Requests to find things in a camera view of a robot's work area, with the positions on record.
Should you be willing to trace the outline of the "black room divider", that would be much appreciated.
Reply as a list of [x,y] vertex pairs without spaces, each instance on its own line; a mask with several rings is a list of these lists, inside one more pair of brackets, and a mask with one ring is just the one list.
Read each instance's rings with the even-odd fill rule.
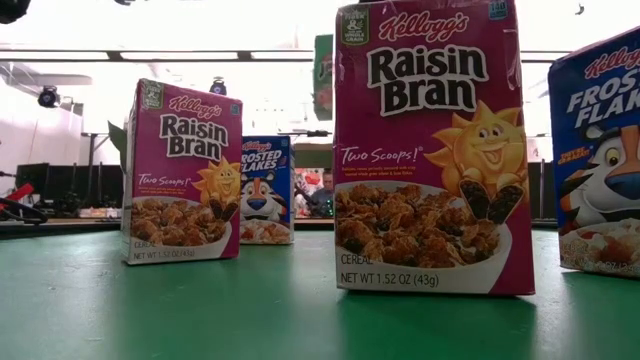
[[16,186],[29,184],[34,206],[50,218],[119,219],[123,173],[118,165],[21,164]]
[[530,209],[534,220],[555,220],[557,217],[553,164],[528,164]]

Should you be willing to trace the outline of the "Raisin Bran cereal box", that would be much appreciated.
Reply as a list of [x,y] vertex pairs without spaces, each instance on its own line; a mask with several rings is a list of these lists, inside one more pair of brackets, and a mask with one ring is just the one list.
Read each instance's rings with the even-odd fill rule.
[[340,8],[334,92],[338,287],[533,294],[515,0]]
[[126,130],[127,264],[238,256],[242,110],[223,95],[138,81]]

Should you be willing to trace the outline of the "green table mat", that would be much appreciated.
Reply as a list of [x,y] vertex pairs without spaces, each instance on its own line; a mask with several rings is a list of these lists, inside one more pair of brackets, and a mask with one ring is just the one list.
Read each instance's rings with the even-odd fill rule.
[[0,360],[640,360],[640,281],[533,235],[526,297],[340,290],[328,232],[128,266],[115,232],[0,241]]

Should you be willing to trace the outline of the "red tool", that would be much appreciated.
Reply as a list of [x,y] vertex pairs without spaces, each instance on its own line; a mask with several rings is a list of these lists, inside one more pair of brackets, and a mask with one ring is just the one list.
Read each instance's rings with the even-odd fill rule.
[[34,187],[31,184],[26,183],[10,193],[7,196],[7,199],[15,202],[20,202],[23,198],[31,195],[33,192]]

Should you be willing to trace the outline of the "Apple Jacks cereal box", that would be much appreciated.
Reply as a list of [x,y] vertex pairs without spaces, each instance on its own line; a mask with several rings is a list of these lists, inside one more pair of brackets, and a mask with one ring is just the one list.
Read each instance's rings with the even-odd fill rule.
[[313,105],[319,121],[333,116],[333,36],[317,35],[314,42]]

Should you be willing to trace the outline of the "black overhead frame bar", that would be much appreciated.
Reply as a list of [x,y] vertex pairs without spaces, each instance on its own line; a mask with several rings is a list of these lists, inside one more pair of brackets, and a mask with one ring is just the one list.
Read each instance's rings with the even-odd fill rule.
[[112,63],[187,63],[187,62],[313,62],[314,50],[55,50],[0,49],[0,61],[7,62],[112,62]]

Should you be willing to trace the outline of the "Frosted Flakes cereal box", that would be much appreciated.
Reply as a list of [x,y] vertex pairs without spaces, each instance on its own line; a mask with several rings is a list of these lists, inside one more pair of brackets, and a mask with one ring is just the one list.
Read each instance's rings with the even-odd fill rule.
[[562,267],[640,279],[640,26],[548,78]]
[[288,136],[245,136],[242,144],[240,242],[294,242],[294,150]]

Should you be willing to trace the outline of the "person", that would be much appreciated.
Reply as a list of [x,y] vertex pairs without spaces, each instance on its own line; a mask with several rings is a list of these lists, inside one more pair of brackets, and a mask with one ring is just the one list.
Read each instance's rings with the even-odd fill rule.
[[334,182],[330,169],[325,169],[322,174],[322,187],[311,195],[309,209],[312,217],[330,218],[333,211]]

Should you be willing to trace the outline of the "snake plant in white pot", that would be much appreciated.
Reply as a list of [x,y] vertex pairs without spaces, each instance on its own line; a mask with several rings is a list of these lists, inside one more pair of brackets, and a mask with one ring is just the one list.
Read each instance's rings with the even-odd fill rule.
[[128,136],[127,131],[121,127],[118,127],[111,123],[108,124],[108,135],[111,143],[119,152],[119,161],[120,168],[123,173],[127,172],[127,147],[128,147]]

